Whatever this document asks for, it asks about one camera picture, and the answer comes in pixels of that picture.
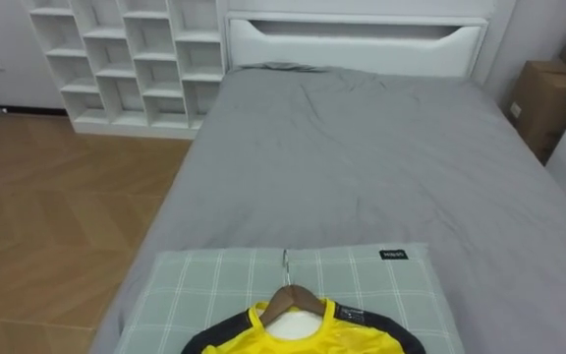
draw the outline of white headboard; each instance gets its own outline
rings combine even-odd
[[[229,12],[228,68],[263,62],[337,66],[377,74],[468,77],[482,18]]]

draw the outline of pillow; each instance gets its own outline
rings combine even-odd
[[[426,246],[290,250],[287,258],[290,280],[316,296],[391,318],[427,354],[464,354]],[[195,334],[268,301],[286,283],[282,249],[161,253],[115,353],[180,353]]]

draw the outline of white bookshelf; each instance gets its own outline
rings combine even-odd
[[[196,135],[226,68],[215,0],[23,0],[79,133]]]

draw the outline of wrinkled sheet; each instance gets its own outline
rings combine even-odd
[[[566,197],[477,86],[233,72],[91,352],[161,251],[424,242],[467,353],[566,353]]]

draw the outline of yellow shirt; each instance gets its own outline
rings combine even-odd
[[[184,354],[425,354],[421,343],[394,321],[367,311],[324,300],[326,311],[318,331],[288,340],[268,333],[257,314],[257,303],[196,335]]]

